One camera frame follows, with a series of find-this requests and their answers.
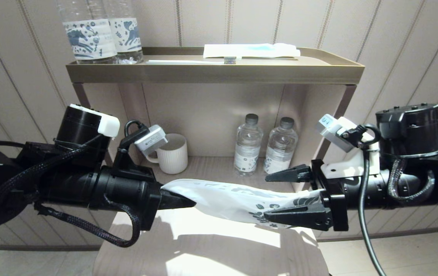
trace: shelving unit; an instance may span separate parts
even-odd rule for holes
[[[189,167],[179,175],[165,175],[154,164],[143,162],[156,171],[158,181],[176,178],[202,178],[243,183],[265,189],[285,184],[266,183],[261,165],[253,178],[243,180],[233,174],[235,128],[244,115],[260,115],[267,140],[269,131],[281,117],[296,120],[299,133],[292,166],[323,158],[329,142],[315,130],[316,122],[326,113],[343,115],[355,91],[364,66],[320,49],[299,48],[299,58],[244,58],[235,65],[136,65],[71,63],[67,71],[82,105],[98,101],[102,112],[122,114],[121,122],[137,118],[159,124],[167,133],[182,133],[189,140]],[[202,57],[203,48],[144,48],[150,59],[185,59],[223,61]],[[118,84],[121,98],[98,93],[84,84]],[[106,108],[112,104],[114,110]],[[261,156],[264,156],[266,141]],[[301,189],[294,185],[294,190]]]

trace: bottle cap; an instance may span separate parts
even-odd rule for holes
[[[258,115],[249,113],[248,115],[246,115],[245,121],[247,125],[254,126],[258,124]]]
[[[294,127],[294,119],[290,117],[282,117],[282,119],[280,119],[280,127],[284,129],[291,129]]]

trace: black cylindrical motor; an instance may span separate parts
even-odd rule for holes
[[[61,122],[61,127],[54,140],[57,149],[72,150],[98,135],[101,117],[68,106]],[[91,145],[81,156],[73,159],[72,164],[93,168],[101,163],[110,143],[109,137],[102,137]]]
[[[422,103],[376,113],[381,154],[397,158],[438,154],[438,105]]]

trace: blue patterned label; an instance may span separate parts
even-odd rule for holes
[[[108,19],[64,22],[75,59],[109,58],[117,54]]]
[[[110,18],[117,52],[135,52],[142,49],[136,18]]]

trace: bottle label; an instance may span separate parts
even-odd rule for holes
[[[64,22],[75,59],[109,58],[117,54],[108,19]]]
[[[271,147],[268,147],[266,149],[266,158],[263,169],[268,174],[288,169],[293,155],[294,152],[280,154]]]
[[[243,156],[238,152],[239,150],[247,156]],[[236,154],[234,155],[234,167],[238,169],[238,171],[243,171],[245,173],[249,173],[250,171],[256,170],[256,164],[258,161],[259,155],[259,147],[258,148],[244,148],[236,145]]]
[[[117,52],[142,50],[136,18],[110,18],[109,20]]]

